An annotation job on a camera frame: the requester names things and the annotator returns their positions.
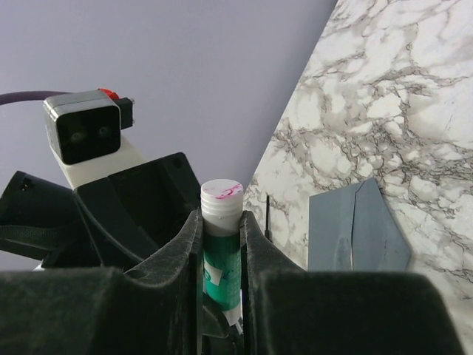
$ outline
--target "pink mark on cap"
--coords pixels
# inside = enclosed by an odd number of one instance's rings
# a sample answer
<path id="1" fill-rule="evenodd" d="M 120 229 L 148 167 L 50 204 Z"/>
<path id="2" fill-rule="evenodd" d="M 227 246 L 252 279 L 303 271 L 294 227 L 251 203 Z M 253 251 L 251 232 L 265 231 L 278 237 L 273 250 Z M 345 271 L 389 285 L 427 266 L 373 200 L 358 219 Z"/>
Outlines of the pink mark on cap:
<path id="1" fill-rule="evenodd" d="M 215 198 L 218 200 L 224 200 L 227 197 L 233 196 L 242 190 L 243 190 L 243 185 L 241 183 L 238 183 L 237 185 L 231 187 L 230 189 L 223 190 L 222 194 L 220 196 L 215 196 Z"/>

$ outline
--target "gray wall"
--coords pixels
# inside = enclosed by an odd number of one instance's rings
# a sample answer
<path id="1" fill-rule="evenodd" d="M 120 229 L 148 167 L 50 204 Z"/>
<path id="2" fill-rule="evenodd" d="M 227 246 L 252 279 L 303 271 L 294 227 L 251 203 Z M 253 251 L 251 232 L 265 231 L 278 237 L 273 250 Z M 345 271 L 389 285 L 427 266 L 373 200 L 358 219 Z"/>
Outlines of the gray wall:
<path id="1" fill-rule="evenodd" d="M 185 152 L 200 182 L 247 185 L 335 3 L 6 0 L 0 92 L 113 89 L 136 100 L 125 135 L 147 159 Z M 66 185 L 39 102 L 0 107 L 0 124 L 0 191 L 16 170 Z"/>

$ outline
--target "gray envelope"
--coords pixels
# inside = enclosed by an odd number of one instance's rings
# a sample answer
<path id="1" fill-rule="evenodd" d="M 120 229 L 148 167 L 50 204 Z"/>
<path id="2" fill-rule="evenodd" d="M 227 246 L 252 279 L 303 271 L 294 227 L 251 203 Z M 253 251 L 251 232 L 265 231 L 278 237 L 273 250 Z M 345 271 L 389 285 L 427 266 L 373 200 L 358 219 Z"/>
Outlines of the gray envelope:
<path id="1" fill-rule="evenodd" d="M 409 259 L 374 178 L 310 197 L 308 271 L 404 271 Z"/>

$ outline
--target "marble countertop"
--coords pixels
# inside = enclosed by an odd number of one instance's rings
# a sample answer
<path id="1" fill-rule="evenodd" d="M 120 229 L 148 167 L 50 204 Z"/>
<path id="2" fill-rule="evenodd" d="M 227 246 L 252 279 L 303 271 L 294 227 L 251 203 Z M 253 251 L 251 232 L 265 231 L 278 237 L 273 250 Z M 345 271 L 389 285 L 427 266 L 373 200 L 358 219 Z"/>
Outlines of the marble countertop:
<path id="1" fill-rule="evenodd" d="M 340 0 L 247 189 L 307 266 L 309 196 L 375 177 L 473 354 L 473 1 Z"/>

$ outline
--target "small vial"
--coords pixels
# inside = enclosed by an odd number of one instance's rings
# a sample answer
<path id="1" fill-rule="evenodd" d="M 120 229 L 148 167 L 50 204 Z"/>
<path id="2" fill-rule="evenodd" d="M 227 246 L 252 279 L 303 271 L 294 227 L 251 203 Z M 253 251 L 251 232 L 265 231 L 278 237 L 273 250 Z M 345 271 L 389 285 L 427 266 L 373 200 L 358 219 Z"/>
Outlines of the small vial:
<path id="1" fill-rule="evenodd" d="M 243 186 L 233 180 L 204 183 L 200 190 L 204 222 L 205 291 L 220 305 L 228 324 L 241 316 L 239 221 Z"/>

